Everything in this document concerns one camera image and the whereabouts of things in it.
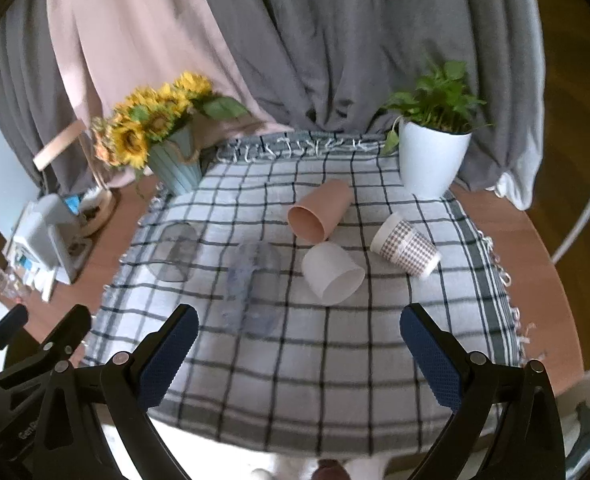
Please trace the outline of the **white plastic cup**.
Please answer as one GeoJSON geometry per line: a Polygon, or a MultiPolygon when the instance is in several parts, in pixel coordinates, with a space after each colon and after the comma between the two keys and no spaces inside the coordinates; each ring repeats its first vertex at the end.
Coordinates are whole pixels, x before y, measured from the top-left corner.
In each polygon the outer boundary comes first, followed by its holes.
{"type": "Polygon", "coordinates": [[[360,287],[365,270],[341,246],[324,242],[304,255],[301,272],[324,306],[340,304],[360,287]]]}

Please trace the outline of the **wooden chair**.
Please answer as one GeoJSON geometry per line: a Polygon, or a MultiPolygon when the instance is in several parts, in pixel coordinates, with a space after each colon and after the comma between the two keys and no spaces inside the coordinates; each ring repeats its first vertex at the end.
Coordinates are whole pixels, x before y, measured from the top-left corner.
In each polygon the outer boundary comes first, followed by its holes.
{"type": "Polygon", "coordinates": [[[101,171],[94,166],[94,158],[91,154],[92,142],[86,134],[86,124],[81,119],[76,119],[54,139],[45,144],[33,156],[32,162],[38,171],[43,171],[71,146],[74,146],[78,154],[83,155],[86,162],[86,165],[78,170],[79,176],[82,179],[91,176],[93,180],[93,185],[89,187],[91,197],[86,203],[80,203],[78,214],[80,235],[91,237],[101,231],[112,218],[118,198],[106,184],[101,171]]]}

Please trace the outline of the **white plant pot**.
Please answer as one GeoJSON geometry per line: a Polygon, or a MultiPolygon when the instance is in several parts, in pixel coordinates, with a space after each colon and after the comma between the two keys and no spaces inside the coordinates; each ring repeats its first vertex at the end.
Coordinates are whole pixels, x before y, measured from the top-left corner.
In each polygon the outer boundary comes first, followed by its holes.
{"type": "Polygon", "coordinates": [[[398,149],[403,187],[421,198],[443,196],[458,174],[471,136],[405,122],[399,129],[398,149]]]}

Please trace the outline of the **sunflower bouquet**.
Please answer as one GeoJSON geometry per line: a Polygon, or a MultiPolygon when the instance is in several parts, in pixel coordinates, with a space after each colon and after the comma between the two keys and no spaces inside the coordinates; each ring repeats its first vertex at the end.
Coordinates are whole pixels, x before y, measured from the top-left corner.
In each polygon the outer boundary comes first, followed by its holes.
{"type": "Polygon", "coordinates": [[[130,167],[141,174],[152,148],[168,141],[194,116],[227,120],[247,113],[237,99],[215,91],[207,77],[184,72],[159,88],[135,88],[112,114],[93,118],[94,155],[109,167],[130,167]]]}

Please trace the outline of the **clear glass cup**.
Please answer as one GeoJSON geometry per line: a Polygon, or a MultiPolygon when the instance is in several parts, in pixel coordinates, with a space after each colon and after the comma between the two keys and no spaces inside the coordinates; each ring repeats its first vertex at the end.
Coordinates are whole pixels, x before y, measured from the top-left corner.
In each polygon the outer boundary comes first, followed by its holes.
{"type": "Polygon", "coordinates": [[[159,281],[185,283],[199,249],[199,236],[188,222],[166,226],[154,246],[147,267],[159,281]]]}

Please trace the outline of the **brown checkered paper cup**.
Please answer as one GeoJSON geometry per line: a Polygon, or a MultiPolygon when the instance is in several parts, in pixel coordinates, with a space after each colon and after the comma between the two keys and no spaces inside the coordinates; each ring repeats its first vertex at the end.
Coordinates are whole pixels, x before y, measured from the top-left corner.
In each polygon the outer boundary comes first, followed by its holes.
{"type": "Polygon", "coordinates": [[[370,250],[416,278],[427,278],[441,259],[438,249],[400,214],[384,221],[370,250]]]}

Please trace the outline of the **green leafy plant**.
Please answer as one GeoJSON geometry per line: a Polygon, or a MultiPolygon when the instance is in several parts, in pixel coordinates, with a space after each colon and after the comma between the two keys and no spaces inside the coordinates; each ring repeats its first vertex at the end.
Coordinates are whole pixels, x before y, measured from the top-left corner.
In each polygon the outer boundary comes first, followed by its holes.
{"type": "Polygon", "coordinates": [[[468,85],[466,62],[429,61],[429,73],[417,78],[413,90],[395,91],[382,105],[382,110],[397,114],[386,133],[383,154],[389,155],[399,147],[401,134],[397,127],[402,122],[454,136],[491,127],[493,123],[482,118],[485,105],[468,85]]]}

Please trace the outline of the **light blue ribbed vase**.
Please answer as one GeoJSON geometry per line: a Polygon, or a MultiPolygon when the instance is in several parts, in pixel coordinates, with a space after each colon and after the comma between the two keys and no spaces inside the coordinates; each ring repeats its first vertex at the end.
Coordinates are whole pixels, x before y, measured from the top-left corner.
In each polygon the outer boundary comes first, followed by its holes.
{"type": "Polygon", "coordinates": [[[194,144],[191,127],[185,125],[152,145],[147,163],[168,191],[180,196],[194,191],[202,180],[199,156],[201,151],[194,144]]]}

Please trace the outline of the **checkered grey white tablecloth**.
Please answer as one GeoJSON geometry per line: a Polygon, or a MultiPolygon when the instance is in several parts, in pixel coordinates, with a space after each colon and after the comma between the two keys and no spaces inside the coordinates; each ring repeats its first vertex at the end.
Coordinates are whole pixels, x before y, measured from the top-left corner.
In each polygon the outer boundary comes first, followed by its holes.
{"type": "Polygon", "coordinates": [[[521,346],[483,233],[452,194],[408,194],[383,143],[380,134],[302,131],[209,150],[199,187],[179,197],[159,193],[138,222],[104,289],[83,361],[103,364],[133,350],[176,306],[189,304],[199,336],[154,418],[258,451],[353,457],[429,448],[449,412],[402,341],[402,308],[422,304],[464,348],[498,364],[520,365],[521,346]],[[308,246],[286,222],[289,206],[330,179],[353,189],[332,240],[365,270],[357,292],[336,306],[320,304],[307,286],[308,246]],[[371,252],[391,214],[438,249],[440,263],[427,278],[371,252]],[[199,236],[185,283],[159,281],[147,267],[161,232],[176,222],[199,236]],[[245,240],[265,240],[281,257],[280,321],[267,337],[232,333],[222,318],[233,252],[245,240]]]}

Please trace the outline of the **pink plastic cup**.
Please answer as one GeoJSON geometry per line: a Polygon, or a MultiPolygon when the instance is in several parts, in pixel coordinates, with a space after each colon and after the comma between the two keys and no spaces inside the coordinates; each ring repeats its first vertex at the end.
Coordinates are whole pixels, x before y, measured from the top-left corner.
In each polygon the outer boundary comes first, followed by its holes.
{"type": "Polygon", "coordinates": [[[325,242],[353,201],[353,190],[342,180],[330,180],[307,194],[287,212],[293,233],[311,244],[325,242]]]}

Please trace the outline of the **pink curtain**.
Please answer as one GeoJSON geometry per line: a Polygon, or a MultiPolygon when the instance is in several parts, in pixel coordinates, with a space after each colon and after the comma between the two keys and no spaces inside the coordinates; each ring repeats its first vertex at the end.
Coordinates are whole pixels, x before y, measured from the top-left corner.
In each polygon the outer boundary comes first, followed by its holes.
{"type": "Polygon", "coordinates": [[[46,10],[60,76],[82,122],[107,116],[138,87],[191,72],[248,110],[227,122],[196,118],[203,148],[287,129],[252,97],[207,0],[46,0],[46,10]]]}

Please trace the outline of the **clear plastic cup blue print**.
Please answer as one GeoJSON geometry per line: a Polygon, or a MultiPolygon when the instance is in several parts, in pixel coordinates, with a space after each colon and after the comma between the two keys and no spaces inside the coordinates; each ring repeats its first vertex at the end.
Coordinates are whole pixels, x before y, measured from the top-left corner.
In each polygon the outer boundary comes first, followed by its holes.
{"type": "Polygon", "coordinates": [[[281,257],[264,240],[234,249],[227,274],[222,318],[232,333],[269,336],[280,321],[281,257]]]}

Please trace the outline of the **white box clutter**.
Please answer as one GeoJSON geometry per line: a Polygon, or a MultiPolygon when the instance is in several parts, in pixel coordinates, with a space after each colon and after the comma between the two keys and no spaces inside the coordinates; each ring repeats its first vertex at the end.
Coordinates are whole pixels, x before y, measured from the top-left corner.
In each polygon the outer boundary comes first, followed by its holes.
{"type": "Polygon", "coordinates": [[[49,302],[55,285],[71,285],[86,264],[92,240],[79,218],[57,194],[25,206],[3,255],[22,281],[49,302]]]}

